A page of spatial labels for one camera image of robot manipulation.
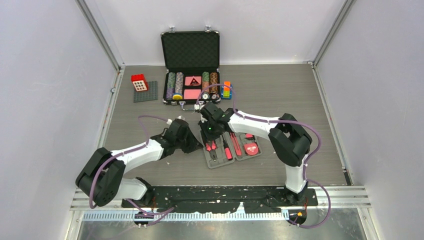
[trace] lego baseplate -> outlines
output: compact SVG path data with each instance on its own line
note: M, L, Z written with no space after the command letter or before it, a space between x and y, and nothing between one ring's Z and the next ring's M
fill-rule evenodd
M134 103L158 100L158 81L148 81L147 91L134 89Z

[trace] black triangle logo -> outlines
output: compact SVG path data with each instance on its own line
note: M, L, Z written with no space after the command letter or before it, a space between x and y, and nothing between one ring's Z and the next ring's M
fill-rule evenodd
M194 78L193 77L193 79L191 80L191 82L190 82L190 85L199 85L200 84L200 82L198 82L197 80L196 80L196 78Z

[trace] red toy house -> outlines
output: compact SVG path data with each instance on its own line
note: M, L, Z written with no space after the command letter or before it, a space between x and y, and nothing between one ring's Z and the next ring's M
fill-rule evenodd
M132 75L131 82L137 92L149 90L144 74Z

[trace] poker chip case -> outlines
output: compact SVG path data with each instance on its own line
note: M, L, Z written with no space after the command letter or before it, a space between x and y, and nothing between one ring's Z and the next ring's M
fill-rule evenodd
M214 81L220 83L220 33L218 31L162 32L160 38L166 66L162 98L164 104L181 105L196 103L196 99L193 96L197 92L200 93L199 90L202 89L202 84L186 85L186 77L202 76L204 72L209 74L216 73L214 75ZM181 74L178 73L183 74L182 86L179 85L181 81L178 81L178 77L181 78ZM177 76L176 82L170 80L168 83L170 74L170 79L172 77L175 78L175 75ZM177 97L170 98L172 92ZM221 88L217 87L214 92L217 92L217 95L211 93L208 99L200 99L200 101L219 104L221 102Z

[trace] screwdriver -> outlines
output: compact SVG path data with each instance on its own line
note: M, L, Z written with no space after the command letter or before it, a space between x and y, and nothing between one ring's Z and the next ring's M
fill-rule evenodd
M231 155L230 148L228 147L228 143L225 141L224 137L222 137L222 142L224 143L225 156L228 161L233 160L233 156Z

